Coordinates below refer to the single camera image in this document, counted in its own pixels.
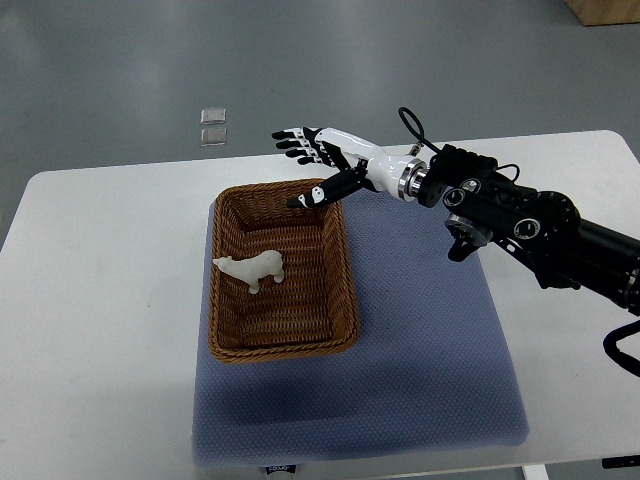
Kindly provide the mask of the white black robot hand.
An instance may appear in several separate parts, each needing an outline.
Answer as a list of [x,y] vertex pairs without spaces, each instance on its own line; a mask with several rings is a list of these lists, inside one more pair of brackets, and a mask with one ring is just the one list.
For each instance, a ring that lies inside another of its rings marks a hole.
[[391,155],[384,148],[334,128],[296,127],[272,134],[276,147],[301,165],[312,163],[338,172],[287,200],[289,208],[319,208],[360,189],[388,192],[410,201],[417,195],[427,164],[414,155]]

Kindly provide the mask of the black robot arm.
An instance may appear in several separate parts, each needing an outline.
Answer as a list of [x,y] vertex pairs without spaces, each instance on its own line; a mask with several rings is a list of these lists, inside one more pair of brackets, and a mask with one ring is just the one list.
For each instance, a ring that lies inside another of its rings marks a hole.
[[449,211],[450,260],[461,262],[493,242],[541,288],[586,288],[638,315],[638,240],[582,218],[560,192],[517,184],[493,157],[435,146],[409,108],[398,114],[416,139],[410,153],[433,153],[426,165],[410,168],[400,190],[424,207],[442,203]]

